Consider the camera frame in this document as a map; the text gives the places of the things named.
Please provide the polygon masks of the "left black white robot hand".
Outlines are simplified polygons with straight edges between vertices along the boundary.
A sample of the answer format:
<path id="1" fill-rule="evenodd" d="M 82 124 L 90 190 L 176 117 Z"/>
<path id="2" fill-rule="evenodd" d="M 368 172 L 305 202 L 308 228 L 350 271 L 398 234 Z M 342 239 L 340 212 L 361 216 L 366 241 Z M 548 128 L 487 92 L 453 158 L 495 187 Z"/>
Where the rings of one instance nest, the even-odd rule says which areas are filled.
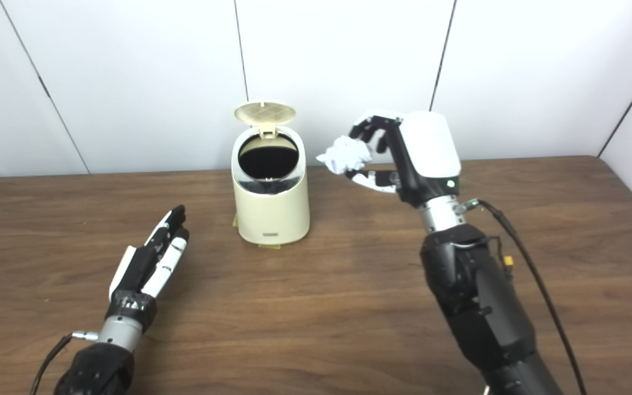
<path id="1" fill-rule="evenodd" d="M 173 274 L 190 240 L 185 205 L 167 212 L 140 247 L 128 246 L 109 287 L 105 315 L 134 320 L 145 333 L 153 324 L 156 299 Z"/>

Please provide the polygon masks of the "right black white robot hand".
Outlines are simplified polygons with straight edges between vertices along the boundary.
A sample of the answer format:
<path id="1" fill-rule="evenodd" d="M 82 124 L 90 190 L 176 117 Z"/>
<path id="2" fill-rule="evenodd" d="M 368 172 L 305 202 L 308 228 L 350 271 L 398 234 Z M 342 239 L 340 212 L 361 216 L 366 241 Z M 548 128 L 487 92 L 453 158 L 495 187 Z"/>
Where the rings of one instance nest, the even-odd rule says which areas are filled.
<path id="1" fill-rule="evenodd" d="M 460 195 L 461 161 L 445 117 L 431 111 L 404 114 L 388 110 L 367 110 L 348 137 L 369 142 L 377 132 L 383 135 L 375 151 L 389 151 L 394 170 L 347 170 L 352 182 L 384 193 L 396 193 L 414 208 L 444 196 Z"/>

